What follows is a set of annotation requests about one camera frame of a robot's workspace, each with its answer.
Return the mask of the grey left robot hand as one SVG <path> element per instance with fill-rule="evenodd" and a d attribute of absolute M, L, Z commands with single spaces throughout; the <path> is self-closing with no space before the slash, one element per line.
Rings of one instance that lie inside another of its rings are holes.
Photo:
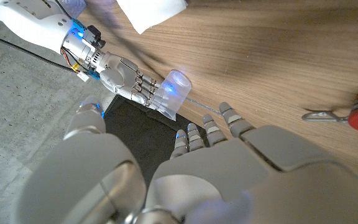
<path fill-rule="evenodd" d="M 207 140 L 179 131 L 146 182 L 127 146 L 87 97 L 63 140 L 33 171 L 13 223 L 358 223 L 358 176 L 319 146 L 276 126 L 255 128 L 220 104 Z"/>

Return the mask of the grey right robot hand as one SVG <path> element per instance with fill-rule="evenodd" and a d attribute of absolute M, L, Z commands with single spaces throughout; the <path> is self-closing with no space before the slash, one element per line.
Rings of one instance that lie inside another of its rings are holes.
<path fill-rule="evenodd" d="M 143 73 L 127 58 L 106 52 L 98 64 L 100 80 L 111 92 L 152 110 L 157 109 L 154 94 L 160 83 Z"/>

